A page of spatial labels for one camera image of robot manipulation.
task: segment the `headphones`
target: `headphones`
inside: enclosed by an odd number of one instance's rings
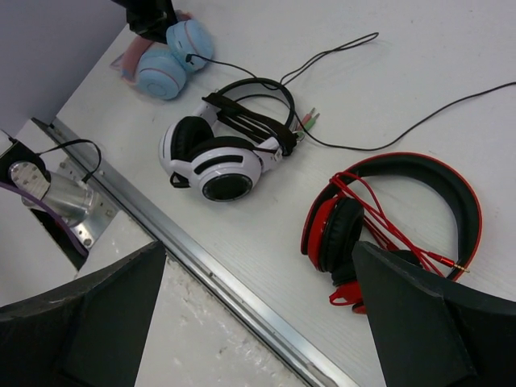
[[[237,102],[253,96],[242,93],[249,93],[253,87],[271,90],[261,95],[279,99],[289,107],[285,123],[250,111]],[[295,148],[293,96],[279,82],[248,78],[202,100],[192,115],[171,125],[161,138],[161,166],[174,188],[192,187],[214,202],[242,198],[262,173],[275,168]],[[213,126],[217,121],[248,139],[232,135],[215,137]]]
[[[205,66],[205,60],[188,55],[210,59],[214,54],[210,34],[197,20],[185,14],[181,18],[184,21],[167,29],[167,45],[141,36],[133,40],[121,63],[122,79],[126,83],[152,97],[169,100],[183,89],[188,74]]]
[[[457,225],[459,240],[456,263],[433,252],[424,252],[401,233],[400,237],[395,236],[400,240],[402,236],[410,249],[399,249],[364,215],[367,203],[362,202],[347,186],[353,181],[362,181],[363,177],[384,175],[421,181],[444,199]],[[472,187],[458,172],[439,160],[417,153],[397,152],[374,156],[337,173],[317,196],[308,213],[302,234],[301,253],[308,255],[317,270],[331,273],[337,290],[330,296],[330,303],[337,306],[352,304],[353,311],[360,314],[365,314],[365,307],[356,279],[352,250],[363,226],[371,231],[380,245],[383,244],[384,248],[403,260],[422,267],[421,254],[424,252],[430,258],[453,267],[447,278],[455,281],[469,266],[480,243],[481,207]],[[337,302],[338,299],[344,299],[345,302]]]

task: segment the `red cable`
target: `red cable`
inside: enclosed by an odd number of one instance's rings
[[[371,198],[375,202],[375,205],[377,208],[374,208],[373,206],[369,205],[366,201],[359,198],[359,196],[353,192],[351,188],[349,188],[346,184],[344,184],[339,177],[346,176],[351,177],[357,181],[359,181],[369,192],[371,195]],[[444,275],[440,272],[440,270],[435,267],[434,264],[431,263],[431,261],[425,256],[428,255],[431,259],[436,260],[439,263],[445,264],[448,267],[453,267],[454,262],[452,260],[449,260],[448,258],[441,256],[439,254],[435,254],[433,252],[426,252],[423,249],[415,246],[410,240],[396,227],[394,226],[386,217],[385,212],[383,211],[383,208],[380,205],[380,202],[378,201],[377,196],[372,191],[371,186],[360,176],[357,176],[350,172],[341,172],[335,174],[331,179],[330,182],[337,187],[339,187],[345,194],[353,197],[355,200],[357,200],[365,209],[367,212],[369,212],[374,220],[378,222],[384,229],[386,229],[391,235],[393,235],[395,238],[397,238],[400,242],[405,244],[418,258],[418,260],[421,262],[421,265],[423,268],[427,271],[433,270],[435,273],[440,275],[441,277],[444,277]],[[368,228],[368,230],[371,232],[372,237],[376,240],[376,242],[379,245],[384,244],[382,246],[383,248],[386,248],[387,250],[393,250],[397,249],[396,244],[394,244],[381,230],[380,228],[372,222],[369,218],[364,218],[364,224]]]

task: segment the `red headphones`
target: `red headphones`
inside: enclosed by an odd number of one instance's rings
[[[410,177],[430,186],[453,211],[458,231],[456,262],[415,246],[386,217],[373,191],[363,177],[394,175]],[[360,199],[349,187],[353,181],[366,186],[375,206]],[[333,305],[353,305],[355,313],[365,313],[360,286],[352,261],[352,250],[366,227],[378,244],[403,260],[443,275],[429,260],[453,268],[447,278],[455,281],[467,271],[481,239],[482,217],[478,198],[466,180],[448,165],[417,153],[388,153],[353,165],[330,179],[317,196],[306,217],[301,253],[308,255],[315,268],[330,272],[337,290],[330,296]],[[381,230],[408,247],[401,250]]]

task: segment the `audio jack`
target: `audio jack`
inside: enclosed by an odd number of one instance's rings
[[[315,125],[315,122],[317,121],[320,115],[319,113],[316,114],[315,112],[316,110],[313,107],[312,110],[310,110],[310,112],[307,113],[305,117],[303,117],[301,123],[298,124],[298,127],[296,127],[296,131],[302,131],[302,127],[304,127],[305,130],[309,131]]]
[[[440,264],[443,264],[445,266],[448,266],[449,268],[457,268],[459,270],[462,270],[465,273],[470,273],[469,269],[465,268],[464,266],[460,266],[453,260],[449,260],[445,256],[441,256],[440,254],[435,254],[434,252],[424,252],[426,255],[428,255],[431,259],[436,260]]]
[[[470,273],[469,269],[465,268],[464,266],[460,266],[459,264],[453,264],[453,267],[462,270],[463,272]]]

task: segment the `headphone cable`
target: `headphone cable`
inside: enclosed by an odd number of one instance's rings
[[[379,36],[379,33],[378,32],[373,32],[372,34],[368,34],[368,35],[365,35],[365,36],[362,36],[361,38],[358,38],[358,39],[355,39],[355,40],[352,40],[351,42],[347,42],[345,44],[342,44],[336,48],[332,48],[331,50],[327,50],[327,51],[322,51],[314,56],[312,56],[303,66],[299,67],[298,69],[295,69],[287,74],[285,74],[283,77],[281,77],[280,79],[280,84],[282,85],[288,85],[291,81],[293,81],[294,79],[296,79],[297,77],[299,77],[301,74],[303,74],[307,69],[309,69],[312,65],[314,65],[318,60],[321,60],[323,57],[325,57],[326,55],[329,55],[329,54],[332,54],[334,52],[342,52],[342,51],[346,51],[346,50],[349,50],[351,48],[355,48],[355,47],[359,47],[361,46],[362,44],[366,44],[372,40],[374,40],[375,38],[377,38]],[[251,71],[243,68],[243,67],[240,67],[236,64],[231,64],[231,63],[227,63],[227,62],[222,62],[222,61],[219,61],[219,60],[213,60],[213,59],[210,59],[210,58],[205,58],[204,56],[200,56],[198,54],[188,54],[186,56],[186,61],[187,62],[190,62],[191,61],[191,58],[193,56],[196,56],[198,58],[201,58],[203,60],[206,60],[210,63],[214,63],[214,64],[217,64],[217,65],[223,65],[223,66],[227,66],[227,67],[231,67],[233,69],[238,69],[244,73],[246,73],[247,75],[250,75],[251,77],[253,78],[258,78],[254,73],[252,73]],[[292,76],[288,81],[285,81],[285,79],[289,76]],[[270,87],[266,84],[261,84],[264,88],[266,89],[269,89],[269,90],[277,90],[277,88],[274,88],[274,87]],[[499,85],[497,87],[493,87],[492,89],[488,89],[488,90],[485,90],[485,91],[481,91],[480,93],[475,93],[475,94],[471,94],[471,95],[468,95],[466,97],[462,97],[462,98],[459,98],[453,102],[450,102],[448,103],[447,105],[439,108],[438,110],[434,111],[433,113],[429,114],[427,117],[425,117],[424,119],[422,119],[421,121],[415,123],[413,126],[409,127],[407,130],[403,131],[398,137],[396,137],[395,139],[393,139],[392,141],[388,142],[387,144],[384,144],[384,145],[381,145],[381,146],[378,146],[378,147],[374,147],[374,148],[362,148],[362,147],[353,147],[353,146],[350,146],[350,145],[339,145],[339,144],[332,144],[332,143],[327,143],[326,141],[322,141],[321,139],[318,139],[317,137],[315,137],[313,134],[309,133],[308,130],[306,129],[305,125],[302,123],[302,119],[299,117],[298,113],[294,110],[293,113],[296,117],[296,120],[299,122],[299,126],[301,127],[301,129],[303,130],[303,132],[308,135],[308,137],[310,137],[314,142],[316,142],[317,144],[320,144],[322,146],[325,146],[325,147],[328,147],[328,148],[335,148],[335,149],[345,149],[345,150],[348,150],[348,151],[358,151],[358,152],[376,152],[376,151],[381,151],[383,149],[386,149],[392,145],[394,145],[395,143],[397,143],[398,141],[400,141],[403,137],[405,137],[406,135],[408,135],[409,133],[411,133],[416,127],[419,127],[421,124],[425,123],[426,121],[428,121],[429,119],[432,119],[433,117],[435,117],[437,114],[441,113],[443,110],[446,110],[447,108],[449,107],[452,107],[454,105],[456,105],[457,103],[460,103],[460,102],[463,102],[463,101],[467,101],[469,99],[472,99],[472,98],[477,98],[477,97],[481,97],[483,95],[486,95],[486,94],[489,94],[489,93],[492,93],[493,91],[497,91],[497,90],[500,90],[500,89],[504,89],[505,87],[509,87],[509,86],[514,86],[516,85],[516,81],[512,81],[512,82],[509,82],[509,83],[505,83],[503,85]],[[279,98],[275,98],[273,96],[268,96],[267,94],[249,94],[245,97],[242,97],[242,98],[239,98],[237,100],[235,100],[236,102],[237,101],[241,101],[245,98],[252,98],[252,97],[269,97],[269,98],[274,98],[274,99],[277,99],[280,101]]]
[[[100,164],[102,163],[102,152],[101,152],[100,148],[98,147],[98,145],[96,143],[94,143],[92,140],[90,140],[90,139],[73,139],[71,141],[67,141],[66,143],[59,144],[59,145],[57,145],[54,148],[50,148],[50,149],[47,149],[46,151],[36,153],[36,155],[37,156],[41,156],[41,155],[44,155],[45,153],[54,152],[57,149],[67,148],[67,147],[70,147],[70,146],[75,145],[75,144],[91,144],[91,145],[94,146],[95,151],[97,152],[97,156],[98,156],[97,165],[95,165],[95,168],[90,170],[82,178],[82,182],[83,183],[87,183],[88,180],[98,171],[98,169],[100,168]]]

